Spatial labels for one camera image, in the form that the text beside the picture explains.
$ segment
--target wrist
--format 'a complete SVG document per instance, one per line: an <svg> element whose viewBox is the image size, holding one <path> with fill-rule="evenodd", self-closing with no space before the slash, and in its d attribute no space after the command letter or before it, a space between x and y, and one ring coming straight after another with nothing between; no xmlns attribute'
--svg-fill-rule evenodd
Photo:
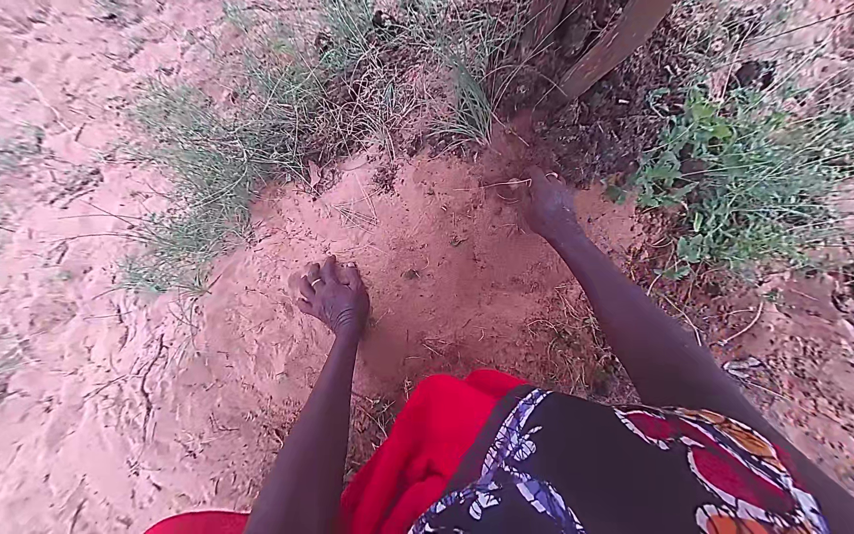
<svg viewBox="0 0 854 534"><path fill-rule="evenodd" d="M362 326L354 324L340 325L334 329L335 339L357 343L362 338L362 330L364 330Z"/></svg>
<svg viewBox="0 0 854 534"><path fill-rule="evenodd" d="M578 245L583 240L588 240L586 233L579 226L578 222L568 222L557 225L550 232L544 233L543 237L552 245L552 248L559 249L567 245Z"/></svg>

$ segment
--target red cloth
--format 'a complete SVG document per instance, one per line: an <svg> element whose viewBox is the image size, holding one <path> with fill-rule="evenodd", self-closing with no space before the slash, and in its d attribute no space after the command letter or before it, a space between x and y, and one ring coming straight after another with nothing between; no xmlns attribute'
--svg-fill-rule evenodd
<svg viewBox="0 0 854 534"><path fill-rule="evenodd" d="M406 532L442 496L496 402L524 383L490 369L475 370L463 380L446 374L422 380L397 415L391 435L344 489L346 531ZM190 512L165 519L146 534L239 534L248 517Z"/></svg>

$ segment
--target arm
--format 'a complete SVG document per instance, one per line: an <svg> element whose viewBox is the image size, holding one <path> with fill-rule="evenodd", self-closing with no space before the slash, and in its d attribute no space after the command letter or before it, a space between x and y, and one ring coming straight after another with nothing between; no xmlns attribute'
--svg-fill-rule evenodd
<svg viewBox="0 0 854 534"><path fill-rule="evenodd" d="M358 268L338 279L335 258L313 263L299 280L299 309L335 333L322 373L253 505L245 534L334 532L348 448L351 378L370 308Z"/></svg>
<svg viewBox="0 0 854 534"><path fill-rule="evenodd" d="M747 401L714 357L681 325L628 280L582 231L571 195L558 178L528 170L526 220L575 275L601 330L621 360L641 401L658 406L706 408L737 419L792 457L836 534L854 532L854 498L828 478Z"/></svg>

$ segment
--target ground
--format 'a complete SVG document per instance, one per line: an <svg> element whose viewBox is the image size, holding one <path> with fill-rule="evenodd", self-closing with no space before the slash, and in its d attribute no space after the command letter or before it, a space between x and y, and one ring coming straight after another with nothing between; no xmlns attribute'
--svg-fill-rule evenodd
<svg viewBox="0 0 854 534"><path fill-rule="evenodd" d="M653 54L629 60L564 123L511 117L486 150L403 138L394 159L373 145L338 159L321 195L266 187L254 234L215 263L201 297L116 290L117 262L135 245L115 234L160 205L164 181L128 157L128 99L148 76L205 72L211 52L193 36L221 17L203 1L0 2L0 139L26 140L0 150L11 158L0 162L0 532L141 532L185 510L248 509L331 341L292 304L293 280L327 254L359 263L372 300L347 477L432 372L494 367L601 402L636 400L574 279L497 185L530 162L584 187L575 200L588 235L720 363L764 364L741 386L854 493L854 277L670 282L655 273L667 261L659 221L583 179L626 171L649 139L654 123L635 118L645 87L615 91L661 67ZM631 132L634 144L589 128ZM535 136L551 151L519 139ZM590 166L575 159L612 147L621 153Z"/></svg>

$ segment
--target person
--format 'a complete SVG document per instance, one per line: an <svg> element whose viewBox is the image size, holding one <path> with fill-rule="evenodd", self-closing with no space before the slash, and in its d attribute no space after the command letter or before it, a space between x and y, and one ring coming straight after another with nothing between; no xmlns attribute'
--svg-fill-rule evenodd
<svg viewBox="0 0 854 534"><path fill-rule="evenodd" d="M642 405L601 406L495 370L431 376L342 492L370 304L357 266L340 276L328 258L301 278L298 307L335 341L252 513L183 514L150 534L854 533L854 498L592 244L555 174L527 172L528 226L582 285Z"/></svg>

